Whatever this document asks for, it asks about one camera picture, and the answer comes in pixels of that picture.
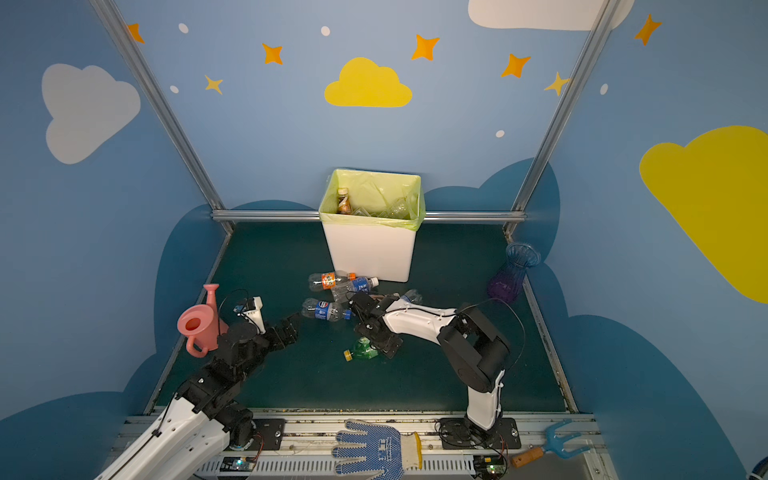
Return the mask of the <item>clear bottle blue water label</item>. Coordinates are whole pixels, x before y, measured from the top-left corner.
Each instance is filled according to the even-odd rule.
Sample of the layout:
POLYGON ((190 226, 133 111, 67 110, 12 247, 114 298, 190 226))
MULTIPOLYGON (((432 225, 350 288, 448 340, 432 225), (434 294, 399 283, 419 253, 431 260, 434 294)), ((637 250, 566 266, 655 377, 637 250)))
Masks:
POLYGON ((331 289, 331 293, 336 302, 349 302, 353 295, 358 292, 371 293, 379 286, 379 280, 376 277, 355 277, 337 284, 331 289))

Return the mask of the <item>green bottle white cap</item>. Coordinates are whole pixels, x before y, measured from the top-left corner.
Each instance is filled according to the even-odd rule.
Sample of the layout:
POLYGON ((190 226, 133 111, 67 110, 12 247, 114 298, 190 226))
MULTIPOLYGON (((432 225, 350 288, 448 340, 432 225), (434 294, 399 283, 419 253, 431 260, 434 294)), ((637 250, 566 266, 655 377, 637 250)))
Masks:
POLYGON ((361 337, 351 350, 344 351, 345 360, 350 362, 355 359, 372 359, 379 355, 379 351, 376 350, 371 341, 366 337, 361 337))

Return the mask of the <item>small bottle blue label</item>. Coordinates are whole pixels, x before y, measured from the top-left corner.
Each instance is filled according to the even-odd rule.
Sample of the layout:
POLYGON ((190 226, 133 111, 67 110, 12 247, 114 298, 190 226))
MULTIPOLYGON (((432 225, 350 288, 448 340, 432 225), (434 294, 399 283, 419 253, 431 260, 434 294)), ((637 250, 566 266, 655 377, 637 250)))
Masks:
POLYGON ((421 304, 423 301, 422 295, 416 289, 406 291, 400 295, 400 298, 412 304, 421 304))

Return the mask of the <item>clear bottle orange label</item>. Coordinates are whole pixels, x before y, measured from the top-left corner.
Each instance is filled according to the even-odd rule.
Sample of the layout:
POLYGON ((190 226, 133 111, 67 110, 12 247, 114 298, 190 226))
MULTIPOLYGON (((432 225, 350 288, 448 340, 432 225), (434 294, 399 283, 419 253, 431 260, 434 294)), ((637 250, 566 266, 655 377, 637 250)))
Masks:
POLYGON ((319 292, 330 290, 337 285, 347 283, 357 277, 355 273, 345 271, 331 271, 326 273, 313 273, 308 277, 309 289, 319 292))

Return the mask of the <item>pepsi label clear bottle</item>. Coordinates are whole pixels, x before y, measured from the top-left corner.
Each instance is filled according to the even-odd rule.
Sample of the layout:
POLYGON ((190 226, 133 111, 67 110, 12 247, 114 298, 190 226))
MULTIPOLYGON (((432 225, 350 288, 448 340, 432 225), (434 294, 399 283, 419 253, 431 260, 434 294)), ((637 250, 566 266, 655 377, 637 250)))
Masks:
POLYGON ((336 322, 339 320, 350 320, 352 311, 339 302, 308 298, 302 304, 301 315, 310 319, 336 322))

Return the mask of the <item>brown tea bottle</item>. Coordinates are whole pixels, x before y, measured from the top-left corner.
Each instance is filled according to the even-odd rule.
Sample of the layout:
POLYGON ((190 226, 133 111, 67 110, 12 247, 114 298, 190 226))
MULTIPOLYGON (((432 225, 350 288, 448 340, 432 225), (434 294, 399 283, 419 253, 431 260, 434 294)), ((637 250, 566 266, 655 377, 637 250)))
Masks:
POLYGON ((350 195, 347 188, 337 189, 337 213, 341 215, 352 214, 350 195))

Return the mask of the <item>large clear bottle white cap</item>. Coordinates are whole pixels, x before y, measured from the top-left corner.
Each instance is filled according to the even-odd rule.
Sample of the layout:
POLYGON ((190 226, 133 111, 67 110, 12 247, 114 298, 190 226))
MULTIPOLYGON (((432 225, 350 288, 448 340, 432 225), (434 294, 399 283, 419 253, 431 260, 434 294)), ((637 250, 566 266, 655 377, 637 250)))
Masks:
POLYGON ((414 220, 419 215, 418 195, 406 195, 388 202, 377 216, 395 220, 414 220))

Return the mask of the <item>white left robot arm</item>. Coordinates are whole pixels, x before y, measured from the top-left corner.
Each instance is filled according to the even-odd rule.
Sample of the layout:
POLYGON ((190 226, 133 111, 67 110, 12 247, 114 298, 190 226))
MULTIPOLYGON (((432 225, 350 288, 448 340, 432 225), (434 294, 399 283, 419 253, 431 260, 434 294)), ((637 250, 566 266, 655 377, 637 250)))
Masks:
POLYGON ((298 340, 295 313, 261 330, 249 322, 219 337, 212 359, 183 382, 152 424, 97 477, 187 479, 227 449, 244 450, 259 437, 253 414, 238 403, 266 356, 298 340))

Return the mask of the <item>green bin liner bag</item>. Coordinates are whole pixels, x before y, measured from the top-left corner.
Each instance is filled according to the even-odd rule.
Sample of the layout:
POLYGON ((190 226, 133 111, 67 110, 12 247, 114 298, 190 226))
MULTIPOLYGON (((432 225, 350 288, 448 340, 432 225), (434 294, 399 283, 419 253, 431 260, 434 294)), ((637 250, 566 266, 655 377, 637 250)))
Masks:
POLYGON ((318 208, 323 223, 384 225, 417 231, 426 216, 426 202, 421 177, 418 175, 336 169, 329 177, 318 208), (337 213, 337 189, 349 190, 351 215, 337 213), (388 202, 406 195, 418 195, 419 215, 414 220, 380 218, 377 214, 388 202))

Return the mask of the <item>pink watering can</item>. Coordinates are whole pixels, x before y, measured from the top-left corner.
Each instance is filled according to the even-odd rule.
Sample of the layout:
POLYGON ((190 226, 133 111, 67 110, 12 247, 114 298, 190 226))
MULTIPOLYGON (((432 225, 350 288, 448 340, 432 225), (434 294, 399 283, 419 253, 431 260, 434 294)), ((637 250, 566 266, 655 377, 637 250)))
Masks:
POLYGON ((186 338, 186 351, 195 358, 204 358, 219 348, 219 337, 229 326, 221 319, 216 291, 218 284, 205 284, 206 301, 185 310, 177 321, 178 331, 186 338))

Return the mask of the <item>green circuit board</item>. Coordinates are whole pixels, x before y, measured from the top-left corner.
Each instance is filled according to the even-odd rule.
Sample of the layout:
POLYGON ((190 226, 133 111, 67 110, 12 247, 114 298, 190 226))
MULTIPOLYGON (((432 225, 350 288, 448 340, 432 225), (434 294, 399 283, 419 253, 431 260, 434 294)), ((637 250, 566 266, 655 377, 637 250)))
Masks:
POLYGON ((502 455, 477 455, 473 457, 474 479, 499 480, 507 472, 507 460, 502 455))
POLYGON ((219 472, 250 474, 254 471, 256 464, 255 457, 224 457, 219 472))

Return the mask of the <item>green circuit board right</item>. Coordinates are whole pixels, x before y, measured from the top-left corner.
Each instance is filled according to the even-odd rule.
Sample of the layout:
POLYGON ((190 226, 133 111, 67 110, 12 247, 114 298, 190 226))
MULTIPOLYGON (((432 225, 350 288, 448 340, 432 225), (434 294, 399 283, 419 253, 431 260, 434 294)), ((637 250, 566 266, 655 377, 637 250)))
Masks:
POLYGON ((507 472, 507 460, 502 455, 477 455, 473 457, 474 479, 499 480, 507 472))

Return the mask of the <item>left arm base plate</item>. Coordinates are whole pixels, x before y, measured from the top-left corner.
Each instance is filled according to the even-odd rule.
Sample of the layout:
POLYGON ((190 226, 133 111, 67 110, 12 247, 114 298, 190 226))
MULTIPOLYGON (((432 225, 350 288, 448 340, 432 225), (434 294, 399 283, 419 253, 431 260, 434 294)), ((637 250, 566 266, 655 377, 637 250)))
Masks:
POLYGON ((256 418, 251 421, 245 451, 276 451, 281 448, 286 420, 283 418, 256 418))

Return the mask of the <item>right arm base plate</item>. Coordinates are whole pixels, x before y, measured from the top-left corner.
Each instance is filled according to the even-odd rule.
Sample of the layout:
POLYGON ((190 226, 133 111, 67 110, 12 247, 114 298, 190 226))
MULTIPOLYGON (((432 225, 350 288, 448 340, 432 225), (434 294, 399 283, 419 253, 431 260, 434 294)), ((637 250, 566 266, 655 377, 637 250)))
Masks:
POLYGON ((444 449, 516 450, 522 446, 517 423, 512 418, 500 418, 490 430, 483 430, 468 418, 441 418, 436 432, 444 449))

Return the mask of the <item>aluminium frame post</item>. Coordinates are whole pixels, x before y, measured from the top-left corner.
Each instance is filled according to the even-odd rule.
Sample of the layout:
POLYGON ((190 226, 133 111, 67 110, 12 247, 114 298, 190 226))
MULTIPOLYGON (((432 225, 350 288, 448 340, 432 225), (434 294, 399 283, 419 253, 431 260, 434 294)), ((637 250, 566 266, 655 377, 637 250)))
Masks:
POLYGON ((565 85, 565 91, 560 96, 539 150, 515 197, 510 219, 503 226, 503 233, 508 243, 513 241, 517 225, 526 219, 528 204, 610 36, 612 22, 617 17, 620 5, 621 1, 618 0, 604 1, 598 11, 595 23, 571 72, 571 80, 565 85))
POLYGON ((179 120, 173 113, 160 84, 141 52, 139 44, 133 39, 116 2, 90 0, 89 3, 141 87, 180 158, 211 208, 212 214, 223 211, 225 206, 220 195, 179 120))

